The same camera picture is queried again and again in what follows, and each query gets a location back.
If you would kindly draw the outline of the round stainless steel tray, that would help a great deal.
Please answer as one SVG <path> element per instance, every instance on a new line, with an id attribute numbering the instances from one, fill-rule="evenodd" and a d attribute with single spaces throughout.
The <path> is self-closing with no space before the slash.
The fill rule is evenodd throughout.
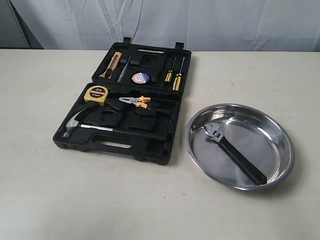
<path id="1" fill-rule="evenodd" d="M 267 178 L 256 185 L 214 142 L 206 141 L 204 124 L 220 124 L 226 139 Z M 282 182 L 295 163 L 294 145 L 285 129 L 255 108 L 220 103 L 199 110 L 188 122 L 185 145 L 194 164 L 213 180 L 238 190 L 262 191 Z"/>

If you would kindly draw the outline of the steel claw hammer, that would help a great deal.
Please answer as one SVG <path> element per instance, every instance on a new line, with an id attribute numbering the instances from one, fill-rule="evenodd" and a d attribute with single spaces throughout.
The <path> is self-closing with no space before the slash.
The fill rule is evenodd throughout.
<path id="1" fill-rule="evenodd" d="M 135 130 L 126 130 L 126 129 L 118 129 L 118 128 L 110 128 L 110 127 L 103 127 L 103 126 L 95 126 L 95 125 L 88 125 L 80 123 L 78 120 L 76 120 L 76 117 L 82 113 L 84 110 L 87 110 L 87 108 L 84 108 L 80 111 L 78 111 L 76 114 L 74 114 L 65 124 L 65 132 L 62 134 L 62 139 L 68 139 L 74 130 L 76 128 L 84 128 L 84 129 L 95 129 L 100 131 L 107 131 L 107 132 L 113 132 L 120 135 L 125 135 L 129 137 L 137 137 L 137 138 L 145 138 L 149 140 L 155 140 L 160 142 L 165 142 L 167 137 L 165 135 L 159 135 L 156 133 L 147 133 L 142 131 L 135 131 Z"/>

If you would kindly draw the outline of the small yellow black screwdriver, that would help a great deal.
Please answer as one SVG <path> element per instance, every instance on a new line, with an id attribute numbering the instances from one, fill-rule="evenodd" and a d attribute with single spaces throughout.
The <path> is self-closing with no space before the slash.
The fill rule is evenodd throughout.
<path id="1" fill-rule="evenodd" d="M 177 59 L 176 57 L 173 59 L 171 68 L 168 70 L 168 72 L 167 72 L 167 74 L 166 74 L 166 77 L 165 77 L 165 79 L 164 79 L 164 82 L 165 82 L 165 83 L 170 83 L 170 82 L 171 82 L 172 75 L 173 75 L 173 68 L 174 68 L 176 59 Z"/>

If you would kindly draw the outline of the yellow handled pliers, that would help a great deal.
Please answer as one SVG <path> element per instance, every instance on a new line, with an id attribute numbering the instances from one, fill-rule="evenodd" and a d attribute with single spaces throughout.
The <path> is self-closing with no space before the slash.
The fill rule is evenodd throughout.
<path id="1" fill-rule="evenodd" d="M 141 107 L 144 109 L 147 109 L 148 103 L 151 101 L 150 97 L 120 97 L 118 99 L 121 102 L 127 103 L 127 104 L 133 104 L 136 107 Z"/>

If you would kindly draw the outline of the electrical tape roll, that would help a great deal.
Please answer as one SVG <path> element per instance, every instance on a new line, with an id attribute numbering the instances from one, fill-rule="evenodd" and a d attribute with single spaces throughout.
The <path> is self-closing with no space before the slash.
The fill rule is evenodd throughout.
<path id="1" fill-rule="evenodd" d="M 132 75 L 131 80 L 136 84 L 146 84 L 151 80 L 151 76 L 146 72 L 137 72 Z"/>

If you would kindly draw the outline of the black handled adjustable wrench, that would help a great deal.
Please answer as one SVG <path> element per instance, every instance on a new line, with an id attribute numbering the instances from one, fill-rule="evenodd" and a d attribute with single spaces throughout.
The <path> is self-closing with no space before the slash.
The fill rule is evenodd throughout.
<path id="1" fill-rule="evenodd" d="M 217 144 L 256 185 L 267 183 L 267 177 L 227 140 L 220 124 L 208 122 L 203 128 L 205 140 Z"/>

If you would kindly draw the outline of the yellow utility knife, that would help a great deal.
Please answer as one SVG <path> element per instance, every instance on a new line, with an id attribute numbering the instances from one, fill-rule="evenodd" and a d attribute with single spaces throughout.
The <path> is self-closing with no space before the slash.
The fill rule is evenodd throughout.
<path id="1" fill-rule="evenodd" d="M 116 69 L 118 63 L 120 62 L 121 56 L 122 56 L 122 53 L 119 51 L 116 51 L 112 56 L 106 70 L 103 73 L 101 73 L 99 76 L 110 79 L 112 77 L 113 71 Z"/>

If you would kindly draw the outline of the large yellow black screwdriver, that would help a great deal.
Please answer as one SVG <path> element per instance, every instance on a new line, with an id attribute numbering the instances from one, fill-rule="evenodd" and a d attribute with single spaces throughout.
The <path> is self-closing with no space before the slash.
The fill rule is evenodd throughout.
<path id="1" fill-rule="evenodd" d="M 181 80 L 182 80 L 182 71 L 183 71 L 183 65 L 185 62 L 185 57 L 182 58 L 181 66 L 179 72 L 176 74 L 176 77 L 174 79 L 173 85 L 172 85 L 172 90 L 178 91 L 180 88 Z"/>

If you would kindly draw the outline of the black plastic tool case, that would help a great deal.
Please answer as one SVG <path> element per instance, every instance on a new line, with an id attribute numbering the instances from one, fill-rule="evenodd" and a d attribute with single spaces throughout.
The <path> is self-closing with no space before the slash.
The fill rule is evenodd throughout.
<path id="1" fill-rule="evenodd" d="M 115 52 L 121 52 L 120 61 L 111 78 L 101 77 Z M 117 82 L 129 56 L 130 63 L 121 82 Z M 88 83 L 61 125 L 53 135 L 53 142 L 61 149 L 73 149 L 82 152 L 99 151 L 131 156 L 142 162 L 158 165 L 168 164 L 175 139 L 176 127 L 190 66 L 192 53 L 184 48 L 182 42 L 174 47 L 157 47 L 134 44 L 129 37 L 111 45 L 109 51 L 93 73 Z M 170 82 L 165 82 L 168 70 L 173 67 Z M 172 90 L 176 75 L 180 71 L 182 58 L 182 79 L 179 90 Z M 145 84 L 132 81 L 132 75 L 147 73 L 151 80 Z M 103 86 L 108 89 L 104 105 L 84 101 L 88 88 Z M 119 100 L 122 97 L 151 98 L 147 109 L 136 107 Z M 68 139 L 62 139 L 67 121 L 77 112 L 87 108 L 75 119 L 80 124 L 101 126 L 165 135 L 166 141 L 151 140 L 142 137 L 126 136 L 114 132 L 77 127 Z"/>

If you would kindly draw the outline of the clear voltage tester screwdriver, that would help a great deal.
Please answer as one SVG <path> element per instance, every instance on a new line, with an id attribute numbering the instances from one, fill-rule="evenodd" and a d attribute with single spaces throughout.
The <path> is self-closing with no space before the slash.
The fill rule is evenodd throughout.
<path id="1" fill-rule="evenodd" d="M 131 58 L 132 58 L 132 55 L 129 56 L 125 66 L 123 67 L 123 69 L 122 69 L 122 71 L 121 71 L 121 73 L 120 73 L 120 75 L 118 77 L 118 80 L 117 80 L 118 83 L 120 83 L 122 81 L 122 79 L 123 79 L 123 77 L 124 77 L 124 75 L 125 75 L 125 73 L 126 73 L 126 71 L 128 69 L 128 65 L 129 65 L 129 63 L 131 61 Z"/>

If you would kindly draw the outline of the white backdrop curtain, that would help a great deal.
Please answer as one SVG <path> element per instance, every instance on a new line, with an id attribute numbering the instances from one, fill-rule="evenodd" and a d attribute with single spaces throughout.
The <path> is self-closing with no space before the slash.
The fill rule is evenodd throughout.
<path id="1" fill-rule="evenodd" d="M 320 49 L 317 0 L 15 0 L 45 49 L 108 50 L 115 42 L 190 51 Z"/>

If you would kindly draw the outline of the yellow tape measure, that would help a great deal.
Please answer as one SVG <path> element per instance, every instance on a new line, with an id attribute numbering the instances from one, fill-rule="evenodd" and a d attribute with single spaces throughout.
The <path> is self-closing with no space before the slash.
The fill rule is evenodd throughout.
<path id="1" fill-rule="evenodd" d="M 94 85 L 86 90 L 83 99 L 86 103 L 91 101 L 103 106 L 108 93 L 109 91 L 105 86 Z"/>

